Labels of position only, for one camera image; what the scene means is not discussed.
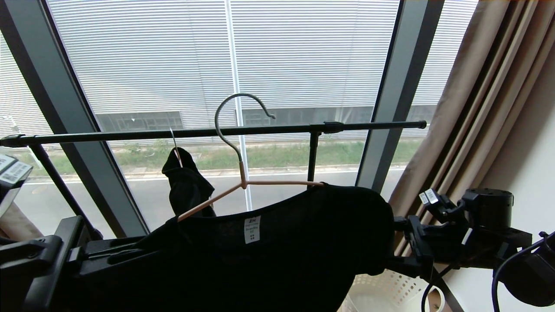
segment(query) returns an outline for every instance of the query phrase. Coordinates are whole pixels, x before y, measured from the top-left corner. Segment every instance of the white wall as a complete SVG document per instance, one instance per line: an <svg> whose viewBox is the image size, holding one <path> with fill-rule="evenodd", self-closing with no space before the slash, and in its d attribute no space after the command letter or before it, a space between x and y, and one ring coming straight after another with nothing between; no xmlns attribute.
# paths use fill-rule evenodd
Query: white wall
<svg viewBox="0 0 555 312"><path fill-rule="evenodd" d="M514 194L512 227L533 234L555 230L555 48L544 65L523 112L481 187ZM448 275L447 285L465 311L492 311L492 271L461 269ZM499 284L502 312L553 312L555 305L524 304Z"/></svg>

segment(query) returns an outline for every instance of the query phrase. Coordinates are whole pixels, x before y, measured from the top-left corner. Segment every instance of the cylindrical motor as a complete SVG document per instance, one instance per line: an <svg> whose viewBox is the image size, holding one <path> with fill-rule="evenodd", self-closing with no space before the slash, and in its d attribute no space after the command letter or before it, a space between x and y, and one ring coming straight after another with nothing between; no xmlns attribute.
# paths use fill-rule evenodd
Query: cylindrical motor
<svg viewBox="0 0 555 312"><path fill-rule="evenodd" d="M514 197L511 192L498 189L468 189L461 198L469 212L471 227L506 230L511 227Z"/></svg>

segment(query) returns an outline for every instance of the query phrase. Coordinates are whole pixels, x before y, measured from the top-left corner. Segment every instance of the road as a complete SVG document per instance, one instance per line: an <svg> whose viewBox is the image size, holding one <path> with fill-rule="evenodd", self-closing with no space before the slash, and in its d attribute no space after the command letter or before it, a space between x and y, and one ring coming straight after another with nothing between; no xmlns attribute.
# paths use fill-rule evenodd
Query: road
<svg viewBox="0 0 555 312"><path fill-rule="evenodd" d="M354 171L316 174L316 181L325 181L335 185L354 185ZM401 169L392 169L387 175L382 196L388 199L401 176ZM214 186L214 194L219 194L238 182L239 177L207 177ZM251 176L252 180L306 180L306 173L285 173ZM168 201L169 183L166 178L129 179L129 187L133 193L148 227L153 230L164 224L173 216ZM94 201L81 182L68 182L68 187L79 205L85 211L93 225L102 232L105 238L114 238L114 233L102 217ZM306 189L302 185L252 185L251 194L253 208L261 208L289 198ZM52 183L25 183L16 197L21 211L43 232L53 234L61 219L73 216L73 212L62 195ZM245 193L236 190L214 203L216 215L229 215L245 211Z"/></svg>

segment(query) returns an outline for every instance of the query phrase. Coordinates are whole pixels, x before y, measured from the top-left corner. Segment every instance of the metal hook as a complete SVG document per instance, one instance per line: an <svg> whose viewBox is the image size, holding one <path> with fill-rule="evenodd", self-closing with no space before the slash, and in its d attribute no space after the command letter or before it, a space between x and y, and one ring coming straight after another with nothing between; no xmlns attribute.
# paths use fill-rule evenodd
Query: metal hook
<svg viewBox="0 0 555 312"><path fill-rule="evenodd" d="M177 160L179 161L179 166L183 168L183 163L181 162L181 156L179 155L179 152L177 150L177 142L175 141L175 136L173 134L173 130L171 129L171 127L170 127L170 133L171 133L171 138L174 140L174 146L175 146L174 153L177 156Z"/></svg>
<svg viewBox="0 0 555 312"><path fill-rule="evenodd" d="M215 124L215 126L216 126L216 132L217 132L217 134L218 134L218 137L220 137L220 139L221 139L222 141L224 141L227 145L231 146L231 148L233 148L233 149L235 150L235 152L237 153L237 157L239 157L239 162L242 162L242 161L243 161L243 158L241 157L241 151L239 150L239 148L238 148L237 146L233 145L232 142L228 141L228 140L222 135L221 130L220 130L220 124L219 124L219 122L218 122L218 117L219 117L219 115L220 115L221 109L224 107L224 105L225 105L229 100L231 100L231 99L233 99L233 98L236 98L236 97L249 97L249 98L251 98L251 99L253 99L253 100L255 100L255 101L258 102L258 104L262 107L262 109L264 110L264 113L266 113L266 115L267 115L268 117L270 117L270 118L272 118L272 119L276 119L276 116L274 116L274 115L268 113L268 110L266 109L266 106L264 106L264 103L262 103L262 101L261 101L258 97L254 96L254 95L252 95L252 94L249 94L249 93L235 93L235 94L232 94L232 95L228 96L227 98L225 98L224 101L220 104L220 106L218 106L218 109L216 109L216 115L214 115L214 124Z"/></svg>

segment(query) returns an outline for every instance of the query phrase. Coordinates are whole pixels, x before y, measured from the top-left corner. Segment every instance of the basket handle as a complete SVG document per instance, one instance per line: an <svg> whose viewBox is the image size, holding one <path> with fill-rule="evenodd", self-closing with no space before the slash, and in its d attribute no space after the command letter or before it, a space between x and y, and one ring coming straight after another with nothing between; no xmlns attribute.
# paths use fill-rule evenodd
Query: basket handle
<svg viewBox="0 0 555 312"><path fill-rule="evenodd" d="M439 287L432 286L432 288L430 289L430 292L428 294L428 297L430 296L430 294L434 290L437 290L437 292L440 295L440 307L439 307L439 309L437 309L437 312L441 312L445 308L445 294L443 293L443 291Z"/></svg>

